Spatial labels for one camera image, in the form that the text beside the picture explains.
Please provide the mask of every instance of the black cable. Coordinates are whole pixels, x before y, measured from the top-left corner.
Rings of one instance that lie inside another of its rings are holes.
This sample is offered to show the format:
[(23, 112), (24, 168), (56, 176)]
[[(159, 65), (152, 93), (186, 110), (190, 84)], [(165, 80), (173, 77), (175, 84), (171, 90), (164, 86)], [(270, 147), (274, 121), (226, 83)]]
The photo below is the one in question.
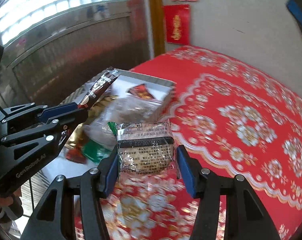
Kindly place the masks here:
[(7, 112), (3, 110), (3, 108), (0, 106), (0, 111), (2, 114), (4, 114), (5, 117), (8, 116)]
[(32, 211), (34, 211), (34, 201), (33, 201), (33, 192), (32, 192), (31, 178), (29, 179), (29, 184), (30, 184), (30, 193), (31, 193)]

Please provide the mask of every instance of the clear plastic bag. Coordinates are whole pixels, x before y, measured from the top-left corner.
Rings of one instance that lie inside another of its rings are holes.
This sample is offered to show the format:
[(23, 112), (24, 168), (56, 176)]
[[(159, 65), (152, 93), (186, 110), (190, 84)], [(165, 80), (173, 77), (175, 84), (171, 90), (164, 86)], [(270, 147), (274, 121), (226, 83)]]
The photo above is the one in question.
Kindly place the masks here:
[(135, 96), (120, 98), (110, 103), (96, 120), (83, 129), (90, 139), (112, 150), (116, 139), (108, 122), (145, 122), (160, 105), (159, 101), (143, 100)]
[(117, 138), (120, 174), (126, 179), (136, 175), (177, 173), (176, 146), (170, 121), (154, 123), (109, 123)]

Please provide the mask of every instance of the white wall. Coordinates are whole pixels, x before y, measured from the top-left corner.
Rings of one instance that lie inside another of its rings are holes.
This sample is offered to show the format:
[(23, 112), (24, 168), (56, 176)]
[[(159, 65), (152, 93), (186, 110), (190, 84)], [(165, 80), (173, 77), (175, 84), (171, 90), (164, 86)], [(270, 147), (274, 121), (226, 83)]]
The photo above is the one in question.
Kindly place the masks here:
[[(199, 0), (191, 4), (191, 45), (235, 57), (302, 97), (302, 34), (287, 0)], [(163, 0), (164, 5), (184, 3)], [(166, 44), (166, 50), (179, 47)]]

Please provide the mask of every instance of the silver screw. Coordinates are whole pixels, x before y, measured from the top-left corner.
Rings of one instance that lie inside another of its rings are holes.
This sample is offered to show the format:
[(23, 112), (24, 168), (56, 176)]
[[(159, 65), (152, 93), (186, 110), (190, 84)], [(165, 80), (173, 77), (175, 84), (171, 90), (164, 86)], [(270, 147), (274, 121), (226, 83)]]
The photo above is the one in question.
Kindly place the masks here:
[(62, 181), (62, 180), (64, 180), (64, 176), (63, 175), (57, 175), (55, 179), (56, 179), (56, 181)]
[(49, 141), (52, 141), (54, 139), (54, 136), (53, 135), (48, 135), (45, 139), (49, 142)]
[(236, 179), (238, 180), (238, 181), (244, 181), (244, 176), (243, 175), (241, 175), (241, 174), (238, 174), (238, 175), (236, 175)]
[(201, 173), (204, 175), (209, 175), (210, 174), (210, 170), (208, 168), (202, 168), (201, 169)]
[(99, 172), (99, 169), (98, 168), (92, 168), (90, 171), (89, 171), (89, 173), (90, 174), (97, 174)]

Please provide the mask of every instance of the red tablecloth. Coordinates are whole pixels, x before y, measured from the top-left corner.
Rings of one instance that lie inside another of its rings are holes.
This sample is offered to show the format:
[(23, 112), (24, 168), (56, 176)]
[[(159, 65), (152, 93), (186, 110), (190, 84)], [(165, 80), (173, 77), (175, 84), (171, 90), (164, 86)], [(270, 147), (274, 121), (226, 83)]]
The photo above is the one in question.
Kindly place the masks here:
[[(176, 142), (218, 175), (243, 174), (281, 239), (289, 239), (302, 221), (301, 98), (248, 64), (191, 46), (132, 71), (176, 82), (176, 98), (162, 116), (171, 120)], [(147, 180), (117, 185), (102, 201), (111, 238), (189, 239), (198, 201), (174, 177)], [(225, 198), (220, 203), (217, 239)]]

